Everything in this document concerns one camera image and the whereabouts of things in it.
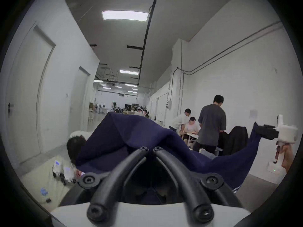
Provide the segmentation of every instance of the man in gray t-shirt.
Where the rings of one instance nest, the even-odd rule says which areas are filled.
[[[193,146],[194,151],[200,148],[214,153],[218,145],[219,133],[226,130],[226,116],[221,108],[224,98],[221,95],[214,97],[214,103],[204,106],[199,116],[200,131],[199,138]]]

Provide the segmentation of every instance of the electrical box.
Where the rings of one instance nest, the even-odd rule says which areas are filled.
[[[172,108],[172,101],[166,101],[166,108],[168,109]]]

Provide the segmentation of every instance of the gray t-shirt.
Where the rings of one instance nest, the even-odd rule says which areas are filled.
[[[223,109],[216,104],[204,106],[198,121],[202,124],[198,134],[198,143],[208,146],[217,146],[219,131],[226,130],[226,116]]]

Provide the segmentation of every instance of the door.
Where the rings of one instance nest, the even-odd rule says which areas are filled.
[[[13,62],[6,94],[10,105],[7,127],[20,162],[41,153],[37,133],[39,89],[53,47],[35,27],[24,38]]]
[[[81,130],[81,119],[83,116],[84,95],[89,75],[81,67],[77,71],[71,91],[71,107],[69,112],[68,131],[71,134],[74,131]]]
[[[159,98],[156,98],[151,103],[151,119],[152,120],[156,119],[158,100],[159,100]]]
[[[157,120],[164,122],[166,112],[167,93],[159,97],[157,106]]]

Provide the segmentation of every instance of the human hand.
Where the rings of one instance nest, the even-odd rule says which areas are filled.
[[[282,167],[286,169],[286,172],[289,171],[290,166],[293,162],[293,152],[290,144],[285,144],[282,146],[282,150],[280,146],[277,146],[277,152],[275,158],[278,159],[279,154],[282,154],[284,152],[284,159],[282,162]]]
[[[76,175],[76,179],[80,179],[81,174],[82,174],[82,172],[81,172],[81,171],[79,171],[78,169],[76,169],[76,173],[75,173],[75,175]]]

